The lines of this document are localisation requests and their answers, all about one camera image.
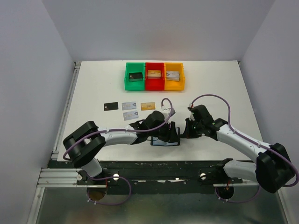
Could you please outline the black leather card holder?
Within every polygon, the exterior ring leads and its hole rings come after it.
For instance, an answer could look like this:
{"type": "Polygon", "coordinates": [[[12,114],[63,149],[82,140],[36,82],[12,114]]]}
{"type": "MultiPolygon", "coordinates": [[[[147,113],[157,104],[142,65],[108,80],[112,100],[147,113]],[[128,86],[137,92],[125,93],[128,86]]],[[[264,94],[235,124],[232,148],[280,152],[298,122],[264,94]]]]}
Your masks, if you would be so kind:
{"type": "Polygon", "coordinates": [[[161,147],[173,147],[173,146],[179,146],[180,142],[167,142],[167,134],[168,130],[166,129],[162,135],[160,136],[151,136],[150,138],[150,145],[151,146],[161,146],[161,147]]]}

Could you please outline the silver VIP credit card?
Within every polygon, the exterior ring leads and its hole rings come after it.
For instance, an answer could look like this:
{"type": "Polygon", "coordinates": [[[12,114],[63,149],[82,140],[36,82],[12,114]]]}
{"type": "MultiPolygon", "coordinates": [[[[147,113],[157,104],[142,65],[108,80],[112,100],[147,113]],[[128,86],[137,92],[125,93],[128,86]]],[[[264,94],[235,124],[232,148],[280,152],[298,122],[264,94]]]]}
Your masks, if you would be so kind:
{"type": "Polygon", "coordinates": [[[123,111],[134,110],[136,109],[136,102],[123,102],[121,106],[123,111]]]}

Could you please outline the grey credit card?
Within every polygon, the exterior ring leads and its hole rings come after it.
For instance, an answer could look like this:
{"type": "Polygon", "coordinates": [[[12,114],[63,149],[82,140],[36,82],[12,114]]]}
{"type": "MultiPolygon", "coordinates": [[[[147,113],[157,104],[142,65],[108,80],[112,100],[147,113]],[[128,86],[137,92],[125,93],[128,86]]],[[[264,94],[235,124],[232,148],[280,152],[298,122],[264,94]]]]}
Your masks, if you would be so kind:
{"type": "Polygon", "coordinates": [[[118,102],[110,102],[104,104],[104,111],[112,111],[112,110],[118,110],[119,104],[118,102]]]}

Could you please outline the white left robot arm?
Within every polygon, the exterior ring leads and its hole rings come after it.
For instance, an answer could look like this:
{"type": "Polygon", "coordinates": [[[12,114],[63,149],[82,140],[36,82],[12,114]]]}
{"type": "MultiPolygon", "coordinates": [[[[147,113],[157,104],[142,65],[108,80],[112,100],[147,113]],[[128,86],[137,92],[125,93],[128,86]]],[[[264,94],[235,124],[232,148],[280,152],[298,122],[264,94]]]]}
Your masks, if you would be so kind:
{"type": "Polygon", "coordinates": [[[163,113],[154,111],[147,118],[129,124],[126,128],[100,130],[93,121],[88,121],[63,140],[66,149],[63,158],[70,160],[74,168],[83,169],[93,184],[103,181],[103,168],[95,158],[107,146],[136,145],[148,138],[159,146],[177,146],[179,130],[175,122],[169,122],[163,113]]]}

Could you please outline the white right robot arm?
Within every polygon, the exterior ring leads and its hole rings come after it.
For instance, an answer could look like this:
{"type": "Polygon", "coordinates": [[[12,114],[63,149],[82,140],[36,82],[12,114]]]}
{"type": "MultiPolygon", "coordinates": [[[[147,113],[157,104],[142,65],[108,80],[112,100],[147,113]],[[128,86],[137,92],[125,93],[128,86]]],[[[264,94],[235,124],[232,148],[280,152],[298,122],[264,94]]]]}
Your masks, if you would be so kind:
{"type": "Polygon", "coordinates": [[[225,159],[215,171],[215,178],[221,183],[231,178],[240,178],[258,183],[269,193],[277,192],[296,175],[285,147],[279,143],[270,145],[239,133],[228,122],[213,119],[204,105],[189,106],[190,118],[186,118],[182,138],[209,137],[227,144],[247,156],[251,161],[242,162],[225,159]]]}

